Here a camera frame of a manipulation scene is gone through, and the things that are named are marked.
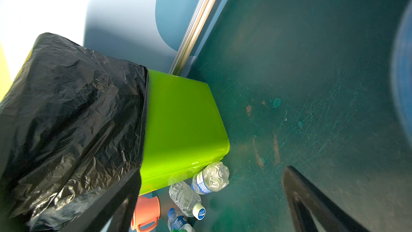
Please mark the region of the blue label bottle blue cap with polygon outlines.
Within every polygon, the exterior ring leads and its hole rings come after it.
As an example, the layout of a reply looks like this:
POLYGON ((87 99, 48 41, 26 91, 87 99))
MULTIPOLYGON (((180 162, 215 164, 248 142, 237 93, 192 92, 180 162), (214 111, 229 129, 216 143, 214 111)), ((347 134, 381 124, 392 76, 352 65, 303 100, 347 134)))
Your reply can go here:
POLYGON ((187 218, 180 210, 171 208, 168 213, 168 228, 171 232, 195 232, 194 228, 188 223, 187 218))

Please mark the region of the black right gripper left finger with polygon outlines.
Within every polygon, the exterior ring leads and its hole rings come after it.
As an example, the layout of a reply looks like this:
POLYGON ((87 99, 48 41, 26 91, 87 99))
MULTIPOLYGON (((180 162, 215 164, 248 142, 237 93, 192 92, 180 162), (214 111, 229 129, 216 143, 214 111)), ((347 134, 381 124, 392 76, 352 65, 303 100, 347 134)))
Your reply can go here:
POLYGON ((131 170, 62 231, 99 232, 106 223, 109 232, 129 231, 141 182, 139 170, 131 170))

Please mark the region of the blue cap water bottle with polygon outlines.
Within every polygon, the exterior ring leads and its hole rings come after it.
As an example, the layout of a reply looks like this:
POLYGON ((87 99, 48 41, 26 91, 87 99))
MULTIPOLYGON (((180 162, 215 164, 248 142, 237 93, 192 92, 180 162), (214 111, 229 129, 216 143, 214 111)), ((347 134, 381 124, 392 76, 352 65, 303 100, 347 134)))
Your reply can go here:
POLYGON ((218 192, 229 185, 230 171, 223 162, 214 162, 194 175, 191 188, 203 195, 218 192))

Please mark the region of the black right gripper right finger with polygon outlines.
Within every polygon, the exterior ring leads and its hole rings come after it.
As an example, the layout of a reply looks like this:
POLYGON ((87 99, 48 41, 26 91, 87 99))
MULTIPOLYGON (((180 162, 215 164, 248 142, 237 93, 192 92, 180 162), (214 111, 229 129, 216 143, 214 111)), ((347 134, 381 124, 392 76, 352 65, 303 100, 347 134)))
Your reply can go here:
POLYGON ((282 184, 295 231, 317 232, 314 219, 327 232, 367 231, 294 167, 285 168, 282 184))

